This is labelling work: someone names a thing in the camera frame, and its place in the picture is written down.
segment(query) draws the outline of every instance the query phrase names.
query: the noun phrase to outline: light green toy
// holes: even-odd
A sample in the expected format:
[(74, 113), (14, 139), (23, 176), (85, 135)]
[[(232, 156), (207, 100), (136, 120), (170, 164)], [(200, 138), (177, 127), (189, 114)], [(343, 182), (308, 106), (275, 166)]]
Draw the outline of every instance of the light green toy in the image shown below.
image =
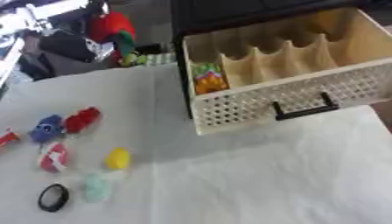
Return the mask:
[(88, 174), (84, 179), (84, 198), (94, 203), (105, 200), (112, 193), (112, 185), (100, 174)]

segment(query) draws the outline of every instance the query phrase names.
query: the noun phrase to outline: white drawer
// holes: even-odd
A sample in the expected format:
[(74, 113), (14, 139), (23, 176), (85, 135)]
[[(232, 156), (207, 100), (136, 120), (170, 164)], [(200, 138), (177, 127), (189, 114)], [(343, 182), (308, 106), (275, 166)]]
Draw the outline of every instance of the white drawer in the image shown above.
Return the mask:
[[(199, 134), (390, 98), (392, 36), (353, 8), (187, 36), (183, 47)], [(221, 65), (229, 89), (196, 95), (200, 63)]]

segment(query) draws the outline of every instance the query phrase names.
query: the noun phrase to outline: drawer handle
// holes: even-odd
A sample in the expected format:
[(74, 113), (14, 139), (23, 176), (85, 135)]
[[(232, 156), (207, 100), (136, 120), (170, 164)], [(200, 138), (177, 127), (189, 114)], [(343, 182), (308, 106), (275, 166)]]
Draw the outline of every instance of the drawer handle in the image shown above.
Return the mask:
[(327, 111), (333, 111), (333, 110), (336, 110), (339, 108), (338, 104), (333, 103), (333, 101), (329, 97), (328, 93), (322, 92), (320, 95), (324, 101), (325, 106), (321, 106), (318, 108), (308, 108), (308, 109), (304, 109), (304, 110), (300, 110), (300, 111), (290, 112), (287, 114), (285, 114), (283, 112), (282, 108), (280, 107), (279, 102), (273, 101), (272, 106), (274, 107), (274, 110), (276, 112), (276, 120), (282, 121), (282, 120), (287, 120), (287, 119), (296, 118), (296, 117), (300, 117), (300, 116), (309, 116), (309, 115), (314, 115), (314, 114), (323, 113), (323, 112), (327, 112)]

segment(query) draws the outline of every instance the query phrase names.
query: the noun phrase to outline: yellow toy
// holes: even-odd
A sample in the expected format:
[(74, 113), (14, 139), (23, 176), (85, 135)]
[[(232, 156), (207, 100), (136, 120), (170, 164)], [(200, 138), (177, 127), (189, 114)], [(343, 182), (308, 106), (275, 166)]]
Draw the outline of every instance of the yellow toy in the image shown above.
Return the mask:
[(128, 168), (128, 166), (130, 166), (130, 161), (130, 153), (121, 147), (114, 148), (105, 158), (105, 164), (111, 170)]

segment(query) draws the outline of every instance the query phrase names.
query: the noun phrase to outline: black rubber ring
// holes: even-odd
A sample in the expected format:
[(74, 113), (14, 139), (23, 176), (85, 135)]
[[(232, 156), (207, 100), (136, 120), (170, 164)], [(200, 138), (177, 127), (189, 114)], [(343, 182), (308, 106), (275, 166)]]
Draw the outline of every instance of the black rubber ring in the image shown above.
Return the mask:
[[(44, 197), (44, 195), (48, 191), (52, 190), (53, 188), (59, 188), (60, 189), (61, 194), (60, 194), (59, 198), (56, 200), (56, 202), (54, 202), (50, 206), (44, 205), (44, 203), (42, 202), (42, 198)], [(68, 199), (69, 199), (69, 192), (68, 192), (68, 190), (63, 185), (54, 184), (54, 185), (48, 186), (41, 193), (41, 195), (39, 195), (38, 206), (39, 206), (39, 208), (41, 208), (44, 211), (47, 211), (49, 213), (55, 213), (55, 212), (59, 211), (67, 203)]]

